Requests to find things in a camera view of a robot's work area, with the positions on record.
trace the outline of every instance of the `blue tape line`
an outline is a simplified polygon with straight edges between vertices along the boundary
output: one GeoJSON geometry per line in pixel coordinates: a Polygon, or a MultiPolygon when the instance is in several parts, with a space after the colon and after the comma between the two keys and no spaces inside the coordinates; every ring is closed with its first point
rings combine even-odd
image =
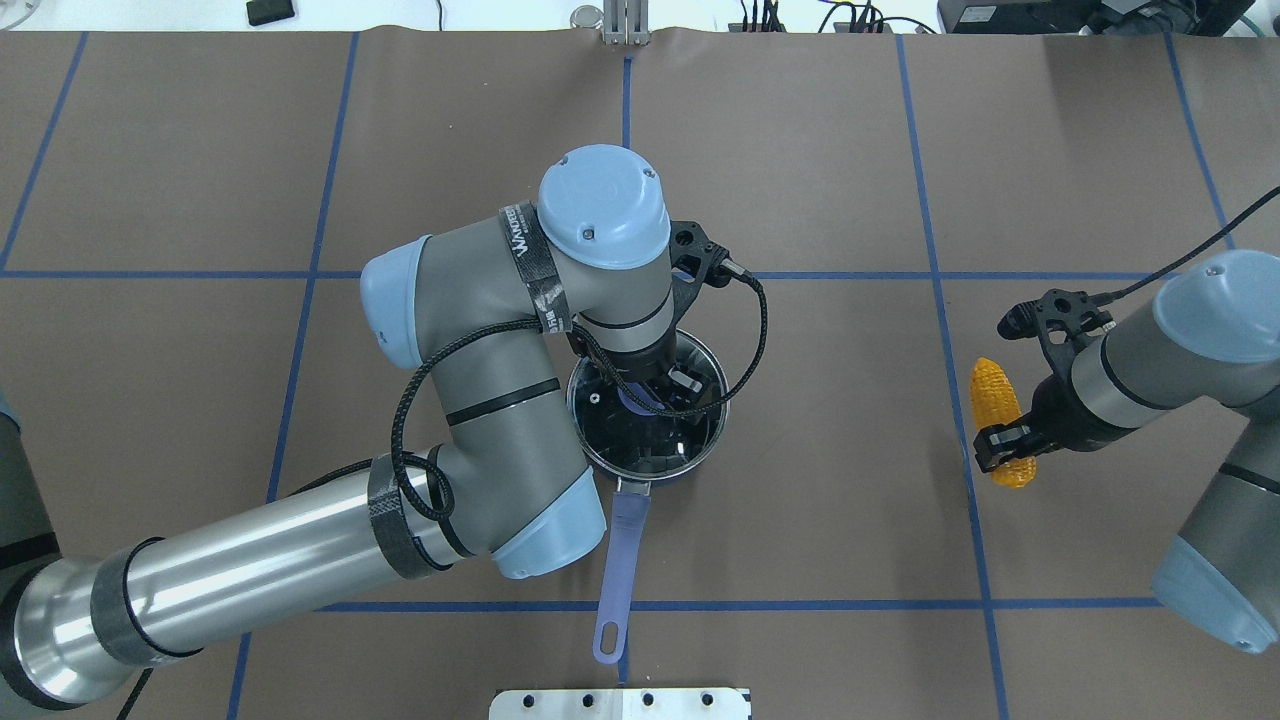
{"type": "Polygon", "coordinates": [[[351,601],[316,612],[595,612],[594,600],[535,600],[493,602],[351,601]]]}
{"type": "Polygon", "coordinates": [[[40,149],[36,150],[36,160],[31,164],[31,173],[27,174],[27,184],[22,188],[22,197],[18,200],[18,209],[13,214],[13,223],[9,224],[9,234],[4,241],[4,250],[0,250],[0,270],[9,263],[13,245],[18,242],[18,229],[22,227],[22,218],[27,214],[27,202],[31,201],[31,192],[36,190],[36,178],[40,177],[40,167],[45,164],[45,154],[49,143],[54,140],[54,129],[58,119],[63,115],[63,106],[67,104],[67,95],[72,90],[72,81],[76,79],[76,70],[79,69],[81,58],[84,56],[84,45],[88,42],[88,33],[82,32],[79,42],[76,44],[76,53],[72,55],[72,64],[67,68],[67,77],[63,78],[63,88],[58,92],[58,101],[54,102],[54,113],[49,117],[45,127],[45,137],[40,140],[40,149]]]}
{"type": "Polygon", "coordinates": [[[248,644],[253,635],[244,633],[241,635],[239,652],[236,653],[236,675],[232,676],[232,696],[227,701],[227,720],[239,717],[239,698],[244,689],[244,669],[248,667],[248,644]]]}
{"type": "Polygon", "coordinates": [[[1025,600],[992,600],[995,610],[1094,610],[1164,607],[1153,597],[1050,597],[1025,600]]]}
{"type": "Polygon", "coordinates": [[[631,149],[631,60],[622,59],[622,147],[631,149]]]}
{"type": "MultiPolygon", "coordinates": [[[[1204,149],[1201,147],[1199,132],[1196,131],[1196,118],[1192,117],[1192,105],[1187,100],[1187,85],[1183,83],[1183,70],[1178,64],[1178,51],[1174,50],[1174,36],[1165,33],[1165,51],[1169,54],[1169,68],[1174,70],[1174,85],[1178,86],[1178,100],[1183,104],[1183,119],[1187,120],[1187,132],[1192,136],[1192,149],[1196,150],[1196,161],[1201,165],[1201,174],[1204,176],[1204,187],[1208,188],[1208,197],[1213,201],[1213,214],[1217,215],[1217,227],[1226,225],[1226,214],[1222,213],[1222,201],[1217,196],[1217,186],[1213,183],[1213,173],[1208,169],[1208,159],[1204,158],[1204,149]]],[[[1226,246],[1235,250],[1235,238],[1226,234],[1226,246]]]]}
{"type": "MultiPolygon", "coordinates": [[[[973,536],[973,555],[978,566],[978,588],[983,602],[991,601],[991,582],[987,575],[987,553],[982,539],[982,521],[978,516],[978,495],[973,487],[973,470],[965,445],[964,415],[960,410],[960,389],[956,382],[955,359],[951,352],[951,329],[947,322],[946,299],[942,295],[942,274],[938,251],[933,238],[933,214],[929,211],[929,191],[924,182],[924,163],[920,158],[920,137],[915,124],[915,106],[911,101],[911,79],[906,65],[906,47],[902,36],[895,35],[897,65],[902,77],[902,104],[906,109],[906,131],[911,138],[911,161],[915,165],[915,190],[920,197],[920,219],[924,224],[924,245],[929,254],[929,272],[933,274],[933,304],[942,333],[942,357],[947,368],[947,386],[951,393],[951,419],[960,442],[960,460],[964,470],[965,495],[969,501],[969,529],[973,536]]],[[[1000,637],[996,633],[996,615],[991,607],[983,609],[987,626],[987,648],[991,655],[991,675],[996,691],[996,710],[1001,720],[1009,720],[1009,700],[1005,692],[1005,674],[1000,660],[1000,637]]]]}
{"type": "MultiPolygon", "coordinates": [[[[922,270],[762,270],[762,281],[929,281],[934,273],[922,270]]],[[[1147,273],[1047,272],[1047,270],[945,270],[945,281],[1137,281],[1147,273]]],[[[262,279],[262,281],[355,281],[360,270],[0,270],[0,278],[13,279],[262,279]]]]}
{"type": "Polygon", "coordinates": [[[626,685],[631,680],[631,639],[622,641],[622,657],[618,659],[618,685],[626,685]]]}
{"type": "Polygon", "coordinates": [[[927,281],[932,277],[929,273],[895,270],[774,270],[751,274],[762,281],[927,281]]]}
{"type": "Polygon", "coordinates": [[[311,278],[306,270],[4,270],[0,278],[28,279],[128,279],[128,281],[302,281],[311,278]]]}
{"type": "MultiPolygon", "coordinates": [[[[957,600],[639,600],[632,612],[920,612],[974,610],[1092,610],[1160,607],[1153,597],[1050,597],[957,600]]],[[[535,601],[352,601],[316,612],[485,614],[594,612],[594,600],[535,601]]]]}
{"type": "Polygon", "coordinates": [[[347,100],[351,96],[351,77],[356,69],[356,50],[360,47],[360,33],[351,33],[351,47],[347,51],[347,73],[342,81],[342,97],[338,101],[338,119],[333,128],[333,146],[329,150],[329,168],[325,170],[324,192],[320,196],[320,214],[316,219],[315,242],[311,246],[311,269],[307,287],[302,295],[302,311],[298,315],[298,334],[293,342],[293,360],[289,365],[289,382],[284,391],[284,407],[280,410],[280,428],[275,441],[275,457],[271,460],[271,479],[266,488],[266,501],[274,502],[280,489],[280,470],[284,466],[284,450],[289,442],[289,421],[293,419],[293,400],[298,387],[298,372],[302,368],[302,352],[307,341],[307,325],[311,322],[311,301],[315,297],[316,274],[320,266],[320,251],[324,247],[324,231],[329,219],[329,199],[333,196],[333,178],[338,170],[338,154],[342,150],[342,131],[347,120],[347,100]]]}

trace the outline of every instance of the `light blue joint cap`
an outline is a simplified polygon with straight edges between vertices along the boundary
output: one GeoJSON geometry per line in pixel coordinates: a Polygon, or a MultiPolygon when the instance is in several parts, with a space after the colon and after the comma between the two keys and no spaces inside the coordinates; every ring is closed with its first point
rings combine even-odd
{"type": "Polygon", "coordinates": [[[417,263],[430,237],[424,234],[374,258],[360,273],[360,300],[374,340],[392,364],[404,370],[422,364],[413,300],[417,293],[417,263]]]}
{"type": "Polygon", "coordinates": [[[671,217],[648,160],[617,145],[588,145],[547,170],[538,219],[564,255],[605,270],[648,265],[667,251],[671,217]]]}
{"type": "Polygon", "coordinates": [[[1165,283],[1152,306],[1160,329],[1222,363],[1280,359],[1280,258],[1228,250],[1165,283]]]}
{"type": "Polygon", "coordinates": [[[1181,536],[1174,536],[1151,589],[1165,607],[1236,650],[1257,655],[1280,639],[1258,609],[1181,536]]]}
{"type": "Polygon", "coordinates": [[[18,414],[13,411],[13,407],[9,406],[9,401],[4,398],[4,391],[0,391],[0,415],[9,418],[10,420],[13,420],[14,425],[18,425],[19,430],[22,429],[22,423],[18,420],[18,414]]]}
{"type": "Polygon", "coordinates": [[[591,552],[604,537],[604,509],[588,468],[556,502],[493,553],[503,575],[545,575],[591,552]]]}

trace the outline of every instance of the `metal plate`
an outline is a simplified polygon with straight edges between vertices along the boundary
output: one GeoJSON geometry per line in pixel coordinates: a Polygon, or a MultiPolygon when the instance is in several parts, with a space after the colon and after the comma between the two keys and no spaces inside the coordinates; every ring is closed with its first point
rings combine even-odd
{"type": "Polygon", "coordinates": [[[489,706],[489,720],[750,720],[751,691],[740,688],[609,688],[506,691],[489,706]]]}

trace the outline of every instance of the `metal bracket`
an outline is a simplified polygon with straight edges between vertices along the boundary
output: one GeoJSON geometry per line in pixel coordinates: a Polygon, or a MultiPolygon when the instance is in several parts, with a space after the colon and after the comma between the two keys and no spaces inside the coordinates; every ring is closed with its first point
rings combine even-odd
{"type": "Polygon", "coordinates": [[[604,0],[605,45],[649,45],[649,0],[604,0]]]}
{"type": "Polygon", "coordinates": [[[745,688],[600,688],[504,691],[493,698],[489,720],[750,720],[745,688]]]}

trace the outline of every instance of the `carbon fiber strap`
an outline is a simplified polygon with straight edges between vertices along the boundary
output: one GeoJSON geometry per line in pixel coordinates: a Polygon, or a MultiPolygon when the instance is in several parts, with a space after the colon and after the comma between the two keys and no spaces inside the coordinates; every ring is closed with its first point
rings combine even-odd
{"type": "Polygon", "coordinates": [[[378,548],[383,551],[387,564],[406,580],[443,573],[453,566],[433,560],[422,542],[410,530],[389,454],[375,457],[369,469],[369,524],[374,528],[374,538],[378,539],[378,548]]]}
{"type": "Polygon", "coordinates": [[[529,288],[529,299],[534,302],[543,332],[563,333],[568,331],[568,300],[564,299],[564,286],[556,269],[550,241],[538,223],[538,210],[531,202],[507,205],[498,213],[502,229],[507,233],[507,247],[511,259],[516,261],[520,279],[529,288]]]}
{"type": "Polygon", "coordinates": [[[156,667],[200,652],[164,650],[147,637],[138,624],[138,616],[133,614],[133,605],[129,602],[129,564],[143,547],[161,539],[164,538],[145,539],[132,550],[122,550],[104,560],[93,577],[93,589],[90,591],[93,634],[108,655],[134,667],[156,667]]]}

